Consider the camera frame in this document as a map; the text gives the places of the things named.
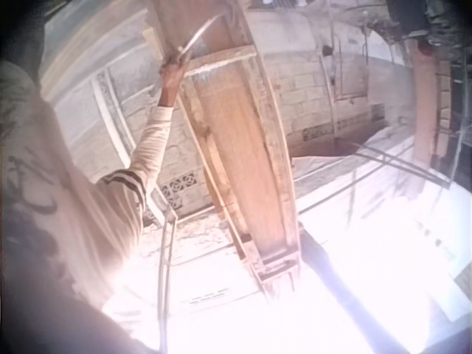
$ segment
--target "wooden plank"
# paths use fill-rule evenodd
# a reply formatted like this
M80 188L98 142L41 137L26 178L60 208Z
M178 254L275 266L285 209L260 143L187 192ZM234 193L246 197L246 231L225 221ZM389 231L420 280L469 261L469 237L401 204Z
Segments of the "wooden plank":
M175 53L175 48L221 9L217 0L149 3L151 23L164 56ZM288 257L294 264L289 274L293 279L292 274L299 270L299 235L280 113L263 62L250 49L254 41L243 11L238 3L228 1L226 5L225 16L193 48L197 60L225 65L184 79L179 104L213 194L243 245L256 278L269 280L271 274L279 274L264 261ZM227 53L241 48L248 51L244 60L225 62Z
M235 61L255 57L256 55L257 51L254 45L231 48L205 55L190 61L185 77L209 72L210 70L234 63Z

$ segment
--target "metal pipe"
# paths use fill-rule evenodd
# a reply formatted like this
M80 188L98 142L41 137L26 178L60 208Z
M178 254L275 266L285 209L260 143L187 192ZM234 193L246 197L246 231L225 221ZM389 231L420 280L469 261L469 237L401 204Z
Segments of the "metal pipe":
M169 255L167 257L167 271L165 277L165 287L163 289L164 301L162 304L162 324L159 325L160 344L159 349L162 354L167 354L167 319L169 317L169 294L170 294L170 263L172 261L172 250L174 238L176 236L177 217L174 218L172 232L170 233Z
M405 164L406 166L410 166L411 168L414 168L418 171L420 171L421 173L424 173L426 175L430 175L432 176L432 178L439 178L437 176L435 176L434 174L430 173L429 171L417 166L416 164L413 164L411 162L408 162L408 161L405 161L403 159L399 159L397 156L393 156L393 155L390 155L389 153L385 153L383 152L382 150L379 150L379 149L376 149L375 147L370 147L370 146L367 146L367 145L363 145L363 144L359 144L357 142L350 142L349 140L346 140L346 139L342 139L344 142L348 143L348 144L351 144L351 145L354 145L354 146L357 146L359 148L364 148L364 149L367 149L367 150L371 150L373 151L374 153L379 153L383 156L386 156L386 157L389 157L390 159L392 160L395 160L395 161L398 161L398 162L401 162L402 164Z
M181 261L181 262L179 262L179 263L173 263L173 264L171 264L171 266L172 266L172 267L181 266L181 265L183 265L183 264L187 264L187 263L193 262L194 260L199 260L199 259L201 259L201 258L208 257L208 256L210 256L210 255L212 255L212 254L218 253L218 252L223 251L223 250L225 250L225 249L231 249L231 248L233 248L233 247L235 247L235 243L234 243L234 242L231 242L231 243L228 243L228 244L226 244L226 245L224 245L224 246L221 246L221 247L218 247L218 248L216 248L216 249L212 249L211 251L208 251L208 252L205 252L205 253L203 253L203 254L200 254L200 255L198 255L197 257L193 257L193 258L190 258L190 259L188 259L188 260L183 260L183 261Z
M161 253L159 255L159 270L158 270L158 279L157 279L157 320L159 323L159 337L160 332L162 332L163 320L164 320L164 309L162 307L162 294L163 294L163 281L164 281L164 250L165 250L165 239L167 235L167 224L169 222L169 209L166 210L164 216L164 225L162 227L162 238L161 238Z
M411 144L410 146L408 146L407 148L403 149L401 152L399 152L399 154L397 156L400 156L400 155L403 155L406 151L410 150L411 148L413 147L413 144ZM306 208L300 210L298 212L298 215L303 215L305 214L306 212L309 212L310 210L316 208L318 205L321 205L323 204L324 202L326 201L329 201L331 198L334 198L336 197L337 195L343 193L345 190L348 190L349 188L351 188L354 184L357 184L359 183L360 181L363 181L364 179L366 179L367 177L371 176L372 174L374 174L375 172L379 171L384 165L381 165L379 167L376 167L374 170L366 173L365 175L359 177L357 180L355 180L354 182L351 182L349 183L347 186L344 186L342 187L340 190L337 190L335 191L334 193L331 193L328 197L326 198L323 198L322 200L320 201L317 201L315 204L312 204L310 206L307 206Z
M372 157L372 156L369 156L369 155L364 155L362 153L356 153L355 154L356 156L359 156L359 157L364 157L365 159L369 159L369 160L372 160L372 161L375 161L375 162L380 162L381 164L385 164L386 166L390 166L390 167L395 167L399 170L402 170L402 171L405 171L407 173L411 173L412 175L415 175L415 176L418 176L418 177L421 177L421 178L424 178L425 180L427 181L430 181L434 184L437 184L438 186L441 186L443 187L444 186L444 183L446 183L445 181L443 181L441 178L431 178L429 176L425 176L424 174L422 173L419 173L417 171L414 171L414 170L410 170L409 168L406 168L406 167L403 167L403 166L400 166L399 164L393 164L391 162L388 162L388 161L384 161L384 160L380 160L380 159L377 159L375 157Z

